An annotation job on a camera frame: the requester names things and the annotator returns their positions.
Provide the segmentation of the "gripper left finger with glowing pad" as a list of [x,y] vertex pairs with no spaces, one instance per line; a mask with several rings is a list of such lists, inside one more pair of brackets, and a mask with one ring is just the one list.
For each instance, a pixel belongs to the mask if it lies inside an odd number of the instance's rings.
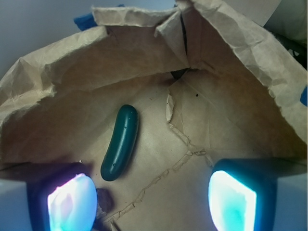
[[90,231],[96,211],[96,187],[80,162],[0,166],[2,231]]

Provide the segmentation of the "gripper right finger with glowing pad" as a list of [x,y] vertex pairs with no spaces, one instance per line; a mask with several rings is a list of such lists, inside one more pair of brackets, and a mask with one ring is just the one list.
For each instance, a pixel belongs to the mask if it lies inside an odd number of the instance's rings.
[[219,231],[306,231],[307,161],[221,159],[210,176],[208,204]]

